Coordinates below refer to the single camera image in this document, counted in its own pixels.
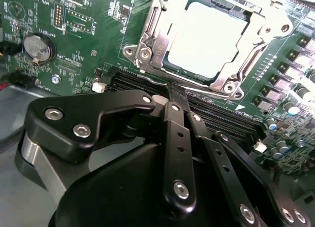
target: black plastic bracket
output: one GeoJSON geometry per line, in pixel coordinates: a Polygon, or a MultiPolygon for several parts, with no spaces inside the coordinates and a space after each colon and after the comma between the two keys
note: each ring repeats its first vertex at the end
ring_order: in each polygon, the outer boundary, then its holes
{"type": "Polygon", "coordinates": [[[183,109],[176,103],[166,103],[162,119],[166,133],[162,192],[169,213],[181,218],[196,206],[190,133],[184,126],[183,109]]]}
{"type": "Polygon", "coordinates": [[[29,104],[24,127],[30,140],[40,147],[68,162],[80,162],[89,157],[99,138],[113,127],[110,123],[118,124],[130,113],[150,113],[154,108],[154,100],[139,90],[40,98],[29,104]],[[45,111],[50,108],[61,111],[62,119],[48,119],[45,111]],[[88,126],[91,135],[76,136],[73,128],[78,124],[88,126]]]}
{"type": "Polygon", "coordinates": [[[200,153],[208,169],[214,170],[224,192],[222,198],[226,198],[235,226],[267,226],[252,207],[221,144],[209,138],[207,127],[197,114],[191,112],[187,114],[187,117],[191,126],[193,145],[200,148],[200,153]]]}
{"type": "Polygon", "coordinates": [[[268,173],[256,164],[228,135],[216,132],[213,138],[223,145],[239,176],[246,193],[259,209],[259,214],[270,227],[310,227],[307,215],[276,186],[268,173]]]}

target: green circuit board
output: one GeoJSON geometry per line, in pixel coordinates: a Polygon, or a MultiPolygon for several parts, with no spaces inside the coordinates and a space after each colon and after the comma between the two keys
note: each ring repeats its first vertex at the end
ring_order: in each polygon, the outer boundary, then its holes
{"type": "MultiPolygon", "coordinates": [[[[20,70],[33,76],[39,88],[62,96],[89,93],[97,68],[106,73],[110,67],[116,66],[137,74],[139,70],[123,56],[122,48],[139,41],[151,1],[2,0],[5,40],[20,44],[28,34],[40,32],[49,36],[57,48],[56,58],[44,65],[33,64],[23,53],[8,57],[8,70],[20,70]],[[61,78],[59,84],[52,82],[55,74],[61,78]]],[[[224,0],[213,1],[222,6],[234,7],[224,0]]],[[[298,115],[288,115],[283,104],[294,100],[290,94],[284,95],[269,111],[254,104],[255,98],[262,95],[261,90],[270,84],[272,76],[279,74],[279,64],[287,62],[290,51],[299,49],[297,42],[301,37],[314,35],[315,13],[311,9],[290,0],[286,2],[285,8],[293,22],[294,31],[290,36],[274,39],[268,46],[242,84],[244,98],[232,101],[190,94],[254,120],[265,122],[267,118],[273,117],[284,122],[287,128],[269,132],[264,142],[271,148],[277,141],[285,140],[290,150],[277,162],[286,173],[298,174],[301,172],[300,165],[315,147],[315,129],[306,128],[313,119],[314,109],[301,103],[298,115]],[[301,139],[303,148],[297,146],[301,139]]],[[[273,160],[271,154],[265,152],[257,162],[264,162],[265,159],[273,160]]]]}

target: silver metal frame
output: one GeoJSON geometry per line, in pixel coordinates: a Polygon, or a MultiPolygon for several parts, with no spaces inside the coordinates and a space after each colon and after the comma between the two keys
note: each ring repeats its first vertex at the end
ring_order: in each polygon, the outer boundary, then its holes
{"type": "Polygon", "coordinates": [[[126,45],[123,48],[124,56],[133,62],[141,73],[146,73],[149,68],[161,70],[204,88],[204,91],[198,89],[200,93],[216,98],[242,99],[244,92],[241,84],[269,43],[275,37],[285,37],[292,32],[292,22],[279,0],[246,0],[253,4],[252,8],[233,0],[225,0],[251,12],[252,15],[236,44],[238,54],[235,59],[222,67],[212,84],[203,85],[163,68],[163,59],[176,35],[173,23],[184,15],[188,1],[153,0],[139,43],[126,45]]]}

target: white connector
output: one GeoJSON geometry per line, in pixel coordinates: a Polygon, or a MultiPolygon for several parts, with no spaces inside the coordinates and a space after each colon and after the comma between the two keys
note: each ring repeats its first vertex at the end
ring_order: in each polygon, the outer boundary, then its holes
{"type": "Polygon", "coordinates": [[[106,83],[94,82],[92,85],[92,91],[96,93],[103,93],[106,89],[106,83]]]}
{"type": "Polygon", "coordinates": [[[265,144],[263,144],[260,140],[258,142],[256,142],[256,144],[254,145],[254,149],[255,151],[258,151],[260,153],[264,153],[267,150],[267,146],[265,144]]]}

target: red wire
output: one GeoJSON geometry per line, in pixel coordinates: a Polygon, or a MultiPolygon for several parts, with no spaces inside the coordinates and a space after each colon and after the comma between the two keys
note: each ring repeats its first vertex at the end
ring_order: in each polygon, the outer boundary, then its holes
{"type": "Polygon", "coordinates": [[[6,88],[8,86],[7,83],[2,83],[0,84],[0,91],[2,91],[4,88],[6,88]]]}

